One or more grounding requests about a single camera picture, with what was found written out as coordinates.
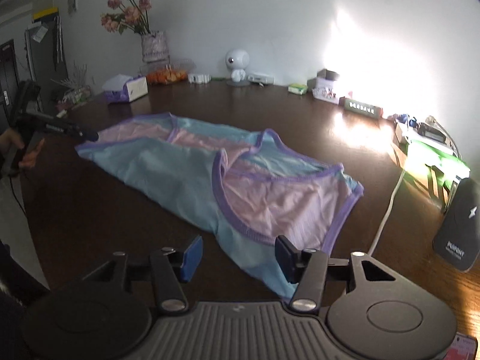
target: light blue fabric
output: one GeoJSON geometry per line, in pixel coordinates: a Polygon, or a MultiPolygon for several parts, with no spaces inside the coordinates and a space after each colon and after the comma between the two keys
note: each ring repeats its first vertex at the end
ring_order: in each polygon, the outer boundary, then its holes
{"type": "MultiPolygon", "coordinates": [[[[135,117],[174,130],[182,128],[196,135],[227,138],[233,142],[257,143],[258,132],[231,126],[213,125],[170,114],[135,117]]],[[[220,210],[212,190],[212,169],[216,151],[182,147],[152,138],[123,142],[84,144],[78,154],[136,188],[184,220],[214,233],[220,247],[244,271],[262,280],[280,297],[292,297],[296,285],[285,280],[273,246],[255,242],[235,230],[220,210]]],[[[280,151],[271,136],[265,135],[262,149],[242,159],[254,162],[276,176],[298,176],[326,169],[324,164],[298,154],[280,151]]],[[[354,190],[358,183],[339,172],[354,190]]]]}

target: table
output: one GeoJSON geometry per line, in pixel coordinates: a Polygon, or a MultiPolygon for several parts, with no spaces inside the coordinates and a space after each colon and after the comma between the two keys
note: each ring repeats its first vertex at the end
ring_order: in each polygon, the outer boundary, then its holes
{"type": "MultiPolygon", "coordinates": [[[[367,251],[401,173],[386,122],[341,107],[297,96],[286,88],[232,88],[224,82],[151,87],[131,104],[106,105],[102,96],[70,112],[70,118],[97,130],[140,114],[170,111],[177,116],[259,131],[275,130],[283,142],[325,163],[342,162],[345,172],[365,187],[338,237],[333,257],[367,251]]],[[[114,251],[146,256],[163,246],[182,246],[203,236],[204,255],[191,283],[189,302],[275,298],[220,250],[211,234],[183,222],[142,193],[80,159],[66,137],[50,136],[35,169],[22,176],[32,238],[51,288],[84,273],[114,251]]],[[[398,191],[374,257],[444,300],[455,312],[459,332],[480,336],[480,268],[467,274],[449,266],[431,248],[442,221],[439,201],[411,176],[398,191]]],[[[323,304],[341,293],[328,284],[323,304]]]]}

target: lightning bolt logo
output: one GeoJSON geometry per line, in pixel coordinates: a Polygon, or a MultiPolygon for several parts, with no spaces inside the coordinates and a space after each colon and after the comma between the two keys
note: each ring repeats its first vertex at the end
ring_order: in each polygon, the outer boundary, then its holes
{"type": "Polygon", "coordinates": [[[470,210],[470,215],[469,219],[473,218],[475,216],[475,213],[477,212],[477,207],[474,207],[470,210]]]}

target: white power adapter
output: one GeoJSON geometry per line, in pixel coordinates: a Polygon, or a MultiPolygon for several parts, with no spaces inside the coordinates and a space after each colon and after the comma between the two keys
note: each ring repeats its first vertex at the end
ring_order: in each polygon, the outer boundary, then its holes
{"type": "Polygon", "coordinates": [[[247,80],[251,83],[263,84],[263,85],[270,85],[275,82],[273,76],[267,76],[266,74],[259,74],[259,73],[248,73],[247,80]]]}

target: small green and yellow box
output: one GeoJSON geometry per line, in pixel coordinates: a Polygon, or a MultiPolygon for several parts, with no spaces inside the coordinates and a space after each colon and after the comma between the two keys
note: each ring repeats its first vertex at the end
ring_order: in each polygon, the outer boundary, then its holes
{"type": "Polygon", "coordinates": [[[307,93],[307,86],[303,84],[290,84],[289,92],[296,95],[304,95],[307,93]]]}

